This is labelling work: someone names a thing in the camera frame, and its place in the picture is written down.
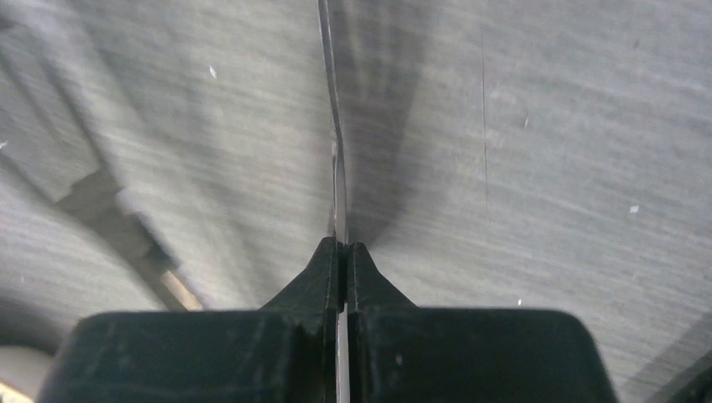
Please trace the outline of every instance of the gray surface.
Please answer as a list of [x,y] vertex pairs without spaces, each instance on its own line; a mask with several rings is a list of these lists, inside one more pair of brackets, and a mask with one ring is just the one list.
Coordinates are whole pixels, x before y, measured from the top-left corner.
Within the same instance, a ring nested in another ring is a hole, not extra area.
[[[258,306],[301,269],[331,192],[316,2],[8,3],[213,306]],[[351,238],[397,286],[576,314],[623,401],[712,365],[706,3],[345,3]],[[90,234],[2,183],[5,323],[54,343],[93,312],[157,307]]]

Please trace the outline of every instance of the black object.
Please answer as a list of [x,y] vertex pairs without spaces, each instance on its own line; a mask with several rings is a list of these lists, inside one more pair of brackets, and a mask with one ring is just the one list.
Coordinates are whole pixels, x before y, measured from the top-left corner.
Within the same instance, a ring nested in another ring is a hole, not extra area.
[[82,321],[38,402],[333,402],[344,301],[351,401],[616,401],[594,341],[574,317],[418,308],[363,244],[324,238],[260,310]]

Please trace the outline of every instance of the scratch on surface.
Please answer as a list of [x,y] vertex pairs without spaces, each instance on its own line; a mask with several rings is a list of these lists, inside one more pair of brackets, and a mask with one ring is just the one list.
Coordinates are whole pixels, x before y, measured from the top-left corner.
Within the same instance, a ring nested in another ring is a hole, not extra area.
[[482,10],[479,13],[479,67],[481,70],[482,82],[482,140],[484,143],[484,220],[490,219],[490,181],[487,172],[487,109],[484,106],[484,2],[482,2]]

